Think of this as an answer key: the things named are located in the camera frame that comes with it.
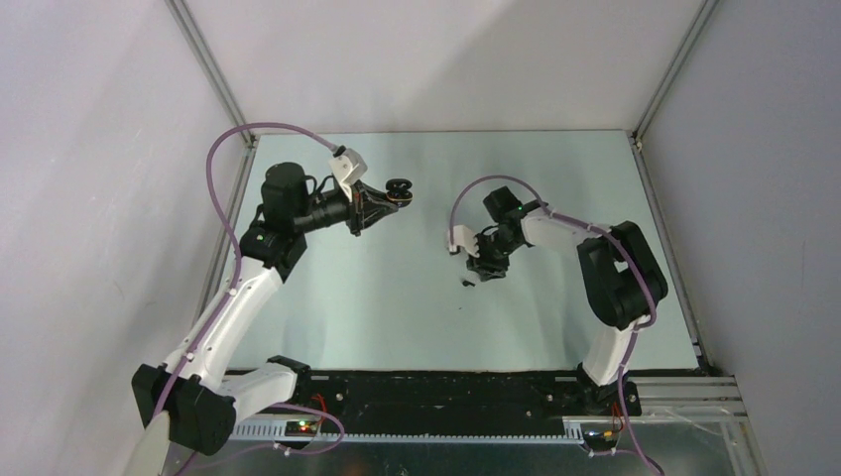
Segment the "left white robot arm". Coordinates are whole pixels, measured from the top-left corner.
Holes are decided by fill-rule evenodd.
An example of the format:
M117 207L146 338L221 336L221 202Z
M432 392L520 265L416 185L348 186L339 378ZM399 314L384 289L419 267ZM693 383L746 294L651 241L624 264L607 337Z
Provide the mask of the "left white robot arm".
M234 243L231 276L176 350L156 367L141 365L132 378L144 442L161 452L176 443L212 455L237 423L264 409L280 404L296 414L309 408L307 365L277 356L226 378L233 353L306 251L306 234L344 223L358 236L413 200L410 180L371 187L361 179L366 165L349 154L329 165L330 190L308 189L313 178L297 163L267 170L255 217Z

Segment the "black earbud charging case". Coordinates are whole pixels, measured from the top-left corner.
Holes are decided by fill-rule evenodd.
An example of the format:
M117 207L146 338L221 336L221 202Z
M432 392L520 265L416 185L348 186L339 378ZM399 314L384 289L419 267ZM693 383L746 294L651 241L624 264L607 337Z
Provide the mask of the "black earbud charging case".
M399 208L409 206L414 195L412 192L413 183L407 178L391 178L386 184L386 198L395 203Z

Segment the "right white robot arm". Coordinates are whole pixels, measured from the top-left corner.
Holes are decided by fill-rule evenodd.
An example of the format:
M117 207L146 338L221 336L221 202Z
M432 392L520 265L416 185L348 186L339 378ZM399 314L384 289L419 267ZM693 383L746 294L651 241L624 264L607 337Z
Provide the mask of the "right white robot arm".
M640 330L657 319L657 306L668 294L668 283L641 228L632 221L613 226L562 215L535 198L523 203L506 186L483 200L492 223L474 232L451 223L450 254L463 252L466 268L480 281L507 275L511 255L522 247L577 257L587 302L601 323L581 368L588 380L576 389L580 407L601 415L617 400L612 383L630 359Z

